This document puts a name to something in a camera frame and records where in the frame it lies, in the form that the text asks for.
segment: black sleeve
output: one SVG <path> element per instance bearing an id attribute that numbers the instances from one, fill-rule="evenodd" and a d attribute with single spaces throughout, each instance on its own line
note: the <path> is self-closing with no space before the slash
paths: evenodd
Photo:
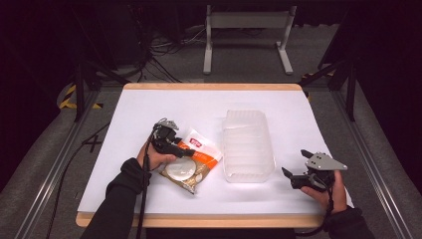
<path id="1" fill-rule="evenodd" d="M 127 160 L 120 174 L 107 186 L 100 205 L 82 239 L 127 238 L 136 195 L 143 189 L 143 171 L 135 158 Z"/>
<path id="2" fill-rule="evenodd" d="M 373 239 L 372 232 L 366 225 L 359 208 L 347 210 L 329 216 L 325 221 L 324 231 L 331 239 Z"/>

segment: aluminum rail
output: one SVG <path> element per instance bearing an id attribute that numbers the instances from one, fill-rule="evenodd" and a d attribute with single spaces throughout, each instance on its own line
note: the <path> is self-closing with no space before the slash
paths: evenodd
<path id="1" fill-rule="evenodd" d="M 341 92 L 331 92 L 331 95 L 333 96 L 335 103 L 337 104 L 344 120 L 346 121 L 348 129 L 352 133 L 352 136 L 361 154 L 360 161 L 362 162 L 363 167 L 365 168 L 369 179 L 372 182 L 375 192 L 378 195 L 379 201 L 381 202 L 387 214 L 387 217 L 390 220 L 390 223 L 397 235 L 397 238 L 412 239 L 413 236 L 410 233 L 406 222 L 401 216 L 401 213 L 396 203 L 394 202 L 394 199 L 391 195 L 390 190 L 388 189 L 388 186 L 385 184 L 384 179 L 382 179 L 381 173 L 379 172 L 375 161 L 368 147 L 366 146 L 362 134 L 360 133 L 356 123 L 349 120 L 347 112 L 345 111 L 345 101 L 344 98 L 341 96 Z"/>
<path id="2" fill-rule="evenodd" d="M 91 106 L 95 103 L 95 100 L 99 92 L 89 92 L 87 96 L 86 106 Z M 30 238 L 31 233 L 37 224 L 44 208 L 46 207 L 47 202 L 53 190 L 59 181 L 62 173 L 64 172 L 66 165 L 70 160 L 70 149 L 72 148 L 75 139 L 78 133 L 81 130 L 82 125 L 84 124 L 85 119 L 87 118 L 88 113 L 90 112 L 89 108 L 86 108 L 85 112 L 81 115 L 81 118 L 74 123 L 71 127 L 71 130 L 58 154 L 56 160 L 50 169 L 49 174 L 47 175 L 44 183 L 42 184 L 34 202 L 32 203 L 31 208 L 29 209 L 27 216 L 21 224 L 18 232 L 15 235 L 15 239 L 25 239 Z"/>

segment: transparent plastic tub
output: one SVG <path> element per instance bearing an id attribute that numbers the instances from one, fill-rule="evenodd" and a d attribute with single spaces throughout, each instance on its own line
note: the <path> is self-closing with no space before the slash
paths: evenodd
<path id="1" fill-rule="evenodd" d="M 227 111 L 224 174 L 229 182 L 264 182 L 275 170 L 267 118 L 259 111 Z"/>

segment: snack bag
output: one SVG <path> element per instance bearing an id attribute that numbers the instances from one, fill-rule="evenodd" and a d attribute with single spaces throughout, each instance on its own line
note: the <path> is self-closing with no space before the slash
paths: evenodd
<path id="1" fill-rule="evenodd" d="M 194 149 L 195 153 L 192 157 L 185 156 L 168 163 L 160 174 L 195 194 L 196 185 L 204 180 L 223 154 L 212 141 L 193 128 L 189 129 L 189 134 L 177 145 Z"/>

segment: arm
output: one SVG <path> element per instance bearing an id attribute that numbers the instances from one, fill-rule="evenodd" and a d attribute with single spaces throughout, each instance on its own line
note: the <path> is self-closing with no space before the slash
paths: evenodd
<path id="1" fill-rule="evenodd" d="M 335 183 L 332 186 L 332 200 L 334 201 L 331 215 L 326 219 L 324 231 L 327 231 L 332 239 L 374 238 L 368 229 L 365 219 L 361 216 L 362 211 L 358 208 L 347 206 L 344 184 L 341 173 L 334 172 Z M 328 193 L 318 192 L 310 187 L 302 187 L 301 191 L 319 202 L 323 210 L 328 207 Z"/>
<path id="2" fill-rule="evenodd" d="M 105 200 L 81 238 L 127 238 L 133 220 L 136 196 L 143 190 L 145 172 L 141 165 L 145 148 L 146 145 L 142 147 L 137 158 L 131 158 L 122 165 L 120 174 L 106 188 Z M 176 159 L 171 154 L 159 154 L 152 146 L 148 149 L 148 156 L 152 169 L 163 162 Z"/>

